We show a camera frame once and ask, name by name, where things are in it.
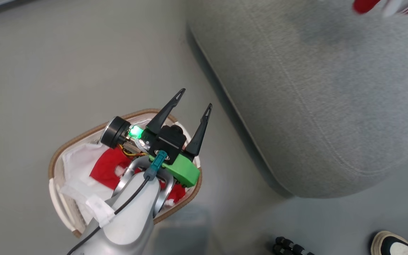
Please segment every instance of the cable connector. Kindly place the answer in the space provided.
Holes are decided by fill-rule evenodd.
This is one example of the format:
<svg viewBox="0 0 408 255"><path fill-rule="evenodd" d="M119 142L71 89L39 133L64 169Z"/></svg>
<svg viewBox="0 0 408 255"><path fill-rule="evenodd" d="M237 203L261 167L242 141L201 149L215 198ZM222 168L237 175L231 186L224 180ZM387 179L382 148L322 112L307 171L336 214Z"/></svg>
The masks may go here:
<svg viewBox="0 0 408 255"><path fill-rule="evenodd" d="M166 158L168 158L168 154L165 151L159 150L157 156L152 161L151 166L149 166L149 168L147 168L146 171L144 172L143 175L144 179L149 177L150 181L154 180L154 177L157 176L157 172L162 166L163 162L166 160Z"/></svg>

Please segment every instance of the basket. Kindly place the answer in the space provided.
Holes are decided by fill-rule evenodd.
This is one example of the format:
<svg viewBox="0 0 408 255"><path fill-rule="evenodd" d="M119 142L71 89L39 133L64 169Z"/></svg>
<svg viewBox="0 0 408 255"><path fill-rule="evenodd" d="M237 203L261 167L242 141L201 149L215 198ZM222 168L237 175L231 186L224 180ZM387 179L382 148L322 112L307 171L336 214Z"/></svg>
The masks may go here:
<svg viewBox="0 0 408 255"><path fill-rule="evenodd" d="M142 123L146 125L146 123L149 120L151 120L158 112L159 112L158 109L146 109L139 112L124 115L122 116L122 118L126 119L132 124L137 124L141 128L144 128ZM190 142L191 136L188 134L186 129L177 121L177 119L174 118L172 115L168 116L168 119L165 121L165 124L166 125L175 124L180 126L183 129L183 134L187 138L186 144ZM87 132L84 132L83 134L66 142L55 152L55 154L51 158L50 166L48 168L48 178L50 180L49 181L50 197L53 206L55 207L55 210L58 213L58 216L60 217L63 224L78 238L86 229L86 222L84 221L83 216L81 215L75 200L73 200L70 197L64 196L59 192L59 190L65 183L62 156L71 149L75 148L76 146L89 142L98 141L100 139L100 136L102 135L103 130L105 129L105 126L106 123L100 126L96 126L95 128ZM202 182L202 169L200 166L199 157L196 157L193 163L197 166L197 168L199 168L199 171L201 172L197 184L188 189L185 196L181 198L174 206L170 208L162 208L162 210L154 218L154 224L163 221L165 218L177 212L177 210L188 204L198 193Z"/></svg>

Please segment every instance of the shoe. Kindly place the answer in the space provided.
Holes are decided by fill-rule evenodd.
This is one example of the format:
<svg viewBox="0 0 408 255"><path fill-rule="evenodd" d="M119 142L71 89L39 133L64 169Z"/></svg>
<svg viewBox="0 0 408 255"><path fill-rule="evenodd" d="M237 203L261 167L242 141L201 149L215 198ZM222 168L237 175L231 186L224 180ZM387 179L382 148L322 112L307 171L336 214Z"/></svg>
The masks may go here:
<svg viewBox="0 0 408 255"><path fill-rule="evenodd" d="M396 234L381 231L371 243L371 255L408 255L408 242Z"/></svg>

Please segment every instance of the gray ottoman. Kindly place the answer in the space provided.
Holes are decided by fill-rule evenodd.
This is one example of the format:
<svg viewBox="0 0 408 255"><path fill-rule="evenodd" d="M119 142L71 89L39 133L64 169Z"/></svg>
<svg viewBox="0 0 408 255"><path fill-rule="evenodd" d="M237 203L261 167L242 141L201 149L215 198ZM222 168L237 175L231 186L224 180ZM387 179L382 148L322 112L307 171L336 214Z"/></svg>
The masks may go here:
<svg viewBox="0 0 408 255"><path fill-rule="evenodd" d="M280 184L341 197L408 170L408 16L350 0L188 0L191 30Z"/></svg>

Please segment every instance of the green light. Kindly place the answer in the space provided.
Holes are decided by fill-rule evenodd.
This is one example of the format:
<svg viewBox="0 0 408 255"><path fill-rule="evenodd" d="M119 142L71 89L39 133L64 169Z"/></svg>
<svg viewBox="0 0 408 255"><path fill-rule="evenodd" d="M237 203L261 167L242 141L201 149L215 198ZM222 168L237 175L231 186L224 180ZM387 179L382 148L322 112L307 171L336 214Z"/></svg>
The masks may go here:
<svg viewBox="0 0 408 255"><path fill-rule="evenodd" d="M139 126L133 126L128 133L130 137L136 137L136 138L141 138L141 134L143 133L144 130L142 130Z"/></svg>

